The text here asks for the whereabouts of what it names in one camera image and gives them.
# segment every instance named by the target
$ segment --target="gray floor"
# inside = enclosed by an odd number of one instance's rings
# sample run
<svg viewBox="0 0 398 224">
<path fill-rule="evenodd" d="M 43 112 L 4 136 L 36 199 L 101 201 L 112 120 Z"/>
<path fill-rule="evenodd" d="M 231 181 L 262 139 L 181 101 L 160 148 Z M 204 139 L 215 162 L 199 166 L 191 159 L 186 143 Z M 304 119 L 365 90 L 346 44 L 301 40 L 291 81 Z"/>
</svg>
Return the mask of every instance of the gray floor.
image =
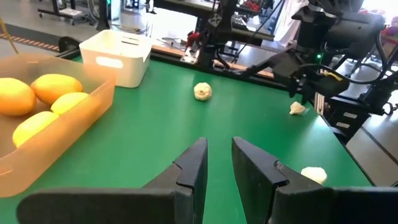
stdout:
<svg viewBox="0 0 398 224">
<path fill-rule="evenodd" d="M 8 24 L 28 29 L 38 30 L 53 35 L 68 35 L 81 41 L 95 35 L 97 31 L 88 24 L 77 24 L 71 26 L 69 22 L 49 15 L 44 15 L 41 19 L 38 16 L 37 8 L 50 9 L 50 4 L 39 2 L 39 0 L 0 0 L 0 15 Z M 146 14 L 141 12 L 125 12 L 121 14 L 119 21 L 115 21 L 113 28 L 123 25 L 126 27 L 138 27 L 145 30 L 146 34 L 159 39 L 159 44 L 165 44 L 162 37 L 173 37 L 185 39 L 186 34 L 191 31 L 196 24 L 196 18 L 185 14 L 177 14 L 165 10 L 157 10 L 158 15 Z M 28 47 L 17 44 L 21 52 L 38 52 L 53 54 L 46 50 Z M 5 40 L 0 40 L 0 57 L 14 54 L 11 46 Z M 261 49 L 247 47 L 238 60 L 243 65 L 253 65 L 268 58 L 274 53 L 266 52 Z M 348 73 L 353 63 L 345 63 L 341 68 L 341 73 Z M 367 80 L 377 75 L 369 68 L 358 70 L 358 74 L 353 76 L 355 79 Z M 366 91 L 366 86 L 351 85 L 346 92 L 348 95 L 358 95 Z M 398 97 L 393 97 L 392 101 L 398 101 Z M 372 116 L 368 119 L 364 127 L 373 134 L 391 154 L 398 157 L 398 113 L 393 116 Z M 387 186 L 398 180 L 398 165 L 393 163 L 386 153 L 363 131 L 358 131 L 352 141 L 348 144 L 348 149 L 361 164 L 361 167 L 369 174 L 376 185 Z"/>
</svg>

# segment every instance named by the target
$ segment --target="orange plastic bin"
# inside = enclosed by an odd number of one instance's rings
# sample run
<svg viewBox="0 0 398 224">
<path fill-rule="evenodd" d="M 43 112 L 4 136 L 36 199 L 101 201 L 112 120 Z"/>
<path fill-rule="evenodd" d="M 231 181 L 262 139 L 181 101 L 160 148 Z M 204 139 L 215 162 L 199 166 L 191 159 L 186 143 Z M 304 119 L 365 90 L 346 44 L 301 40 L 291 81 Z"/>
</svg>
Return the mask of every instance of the orange plastic bin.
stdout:
<svg viewBox="0 0 398 224">
<path fill-rule="evenodd" d="M 49 106 L 37 100 L 35 110 L 26 116 L 0 114 L 0 197 L 10 197 L 27 189 L 112 105 L 116 72 L 38 54 L 2 59 L 0 67 L 0 77 L 16 78 L 28 85 L 47 73 L 69 75 L 90 94 L 18 148 L 12 143 L 14 130 L 33 114 L 49 111 Z"/>
</svg>

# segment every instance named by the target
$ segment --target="yellow fruit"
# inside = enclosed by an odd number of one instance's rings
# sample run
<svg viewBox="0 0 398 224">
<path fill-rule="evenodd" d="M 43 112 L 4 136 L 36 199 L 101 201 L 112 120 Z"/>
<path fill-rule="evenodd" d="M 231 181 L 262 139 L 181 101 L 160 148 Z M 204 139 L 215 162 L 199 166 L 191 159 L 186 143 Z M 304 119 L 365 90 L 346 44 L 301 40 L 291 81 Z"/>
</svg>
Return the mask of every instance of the yellow fruit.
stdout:
<svg viewBox="0 0 398 224">
<path fill-rule="evenodd" d="M 13 143 L 16 147 L 19 147 L 57 118 L 57 114 L 49 111 L 43 111 L 31 116 L 15 129 L 12 134 Z"/>
<path fill-rule="evenodd" d="M 64 94 L 83 91 L 83 85 L 76 78 L 61 74 L 42 75 L 30 87 L 38 99 L 48 105 Z"/>
<path fill-rule="evenodd" d="M 29 85 L 15 78 L 0 78 L 0 114 L 27 114 L 35 105 L 36 96 Z"/>
<path fill-rule="evenodd" d="M 84 100 L 87 96 L 87 93 L 67 93 L 53 103 L 51 110 L 54 113 L 61 115 L 70 110 L 80 101 Z"/>
</svg>

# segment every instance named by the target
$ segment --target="green work surface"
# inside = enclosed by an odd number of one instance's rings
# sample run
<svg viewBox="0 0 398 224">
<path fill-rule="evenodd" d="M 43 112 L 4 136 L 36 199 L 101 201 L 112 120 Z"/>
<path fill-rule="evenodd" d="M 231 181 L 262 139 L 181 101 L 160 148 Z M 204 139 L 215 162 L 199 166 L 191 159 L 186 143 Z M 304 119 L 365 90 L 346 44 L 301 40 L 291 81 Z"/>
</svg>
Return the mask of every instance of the green work surface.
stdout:
<svg viewBox="0 0 398 224">
<path fill-rule="evenodd" d="M 207 82 L 213 96 L 193 97 Z M 241 136 L 300 172 L 322 167 L 326 186 L 370 185 L 313 108 L 289 115 L 286 91 L 151 60 L 139 88 L 116 87 L 112 107 L 24 193 L 0 199 L 0 223 L 16 221 L 26 195 L 55 187 L 139 188 L 199 137 L 208 139 L 204 223 L 245 223 L 231 160 Z"/>
</svg>

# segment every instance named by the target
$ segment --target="garlic bulb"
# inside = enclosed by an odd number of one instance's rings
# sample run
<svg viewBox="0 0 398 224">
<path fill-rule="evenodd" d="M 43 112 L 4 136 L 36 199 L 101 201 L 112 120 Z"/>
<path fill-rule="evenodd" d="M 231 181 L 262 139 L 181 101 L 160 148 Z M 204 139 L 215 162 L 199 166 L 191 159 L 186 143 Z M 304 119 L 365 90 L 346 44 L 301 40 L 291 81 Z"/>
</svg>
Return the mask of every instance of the garlic bulb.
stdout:
<svg viewBox="0 0 398 224">
<path fill-rule="evenodd" d="M 301 170 L 301 175 L 308 177 L 318 184 L 325 183 L 328 178 L 325 170 L 321 167 L 306 167 Z"/>
<path fill-rule="evenodd" d="M 195 98 L 197 100 L 208 100 L 211 97 L 211 87 L 207 83 L 198 83 L 193 88 L 193 93 L 195 94 Z"/>
<path fill-rule="evenodd" d="M 294 102 L 290 106 L 290 115 L 303 114 L 304 111 L 305 111 L 305 106 L 301 105 L 299 102 Z"/>
</svg>

